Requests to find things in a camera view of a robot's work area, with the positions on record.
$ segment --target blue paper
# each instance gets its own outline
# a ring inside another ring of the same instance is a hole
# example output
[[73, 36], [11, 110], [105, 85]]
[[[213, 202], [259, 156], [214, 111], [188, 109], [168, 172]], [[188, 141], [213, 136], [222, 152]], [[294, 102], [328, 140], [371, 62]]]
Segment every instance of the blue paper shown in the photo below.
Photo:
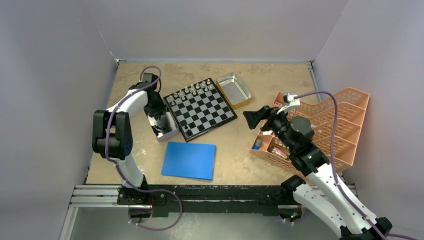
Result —
[[168, 142], [162, 175], [212, 180], [215, 164], [213, 144]]

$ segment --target gray wall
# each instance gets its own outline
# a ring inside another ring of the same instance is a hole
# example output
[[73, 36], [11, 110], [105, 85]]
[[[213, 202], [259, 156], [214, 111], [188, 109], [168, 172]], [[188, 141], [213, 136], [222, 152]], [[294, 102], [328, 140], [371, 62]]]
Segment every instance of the gray wall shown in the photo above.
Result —
[[320, 90], [371, 94], [353, 168], [394, 233], [424, 236], [424, 2], [350, 0], [314, 64]]
[[0, 2], [0, 239], [56, 240], [114, 61], [83, 0]]
[[347, 0], [85, 0], [115, 58], [315, 59]]

